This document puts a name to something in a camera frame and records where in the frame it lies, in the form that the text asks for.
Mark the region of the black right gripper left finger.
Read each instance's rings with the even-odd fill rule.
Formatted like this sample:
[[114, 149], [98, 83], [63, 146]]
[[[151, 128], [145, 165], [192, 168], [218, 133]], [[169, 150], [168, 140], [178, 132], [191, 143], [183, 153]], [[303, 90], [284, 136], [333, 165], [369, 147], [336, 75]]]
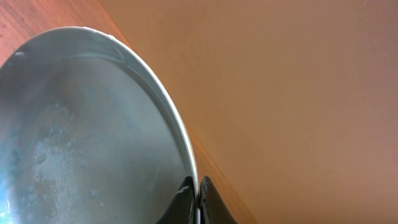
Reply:
[[195, 209], [193, 178], [186, 176], [157, 224], [194, 224]]

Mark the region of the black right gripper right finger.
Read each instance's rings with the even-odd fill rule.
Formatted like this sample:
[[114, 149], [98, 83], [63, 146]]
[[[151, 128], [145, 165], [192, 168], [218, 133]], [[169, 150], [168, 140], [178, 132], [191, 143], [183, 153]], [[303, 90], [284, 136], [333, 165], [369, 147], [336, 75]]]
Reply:
[[238, 224], [208, 176], [203, 176], [200, 184], [200, 223]]

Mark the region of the cleaned white plate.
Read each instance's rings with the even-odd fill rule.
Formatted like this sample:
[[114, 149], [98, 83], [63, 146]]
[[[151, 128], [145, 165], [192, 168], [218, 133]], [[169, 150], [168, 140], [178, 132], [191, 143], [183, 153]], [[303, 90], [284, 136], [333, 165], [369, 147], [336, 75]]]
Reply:
[[149, 66], [88, 27], [43, 32], [1, 66], [1, 222], [157, 223], [192, 145]]

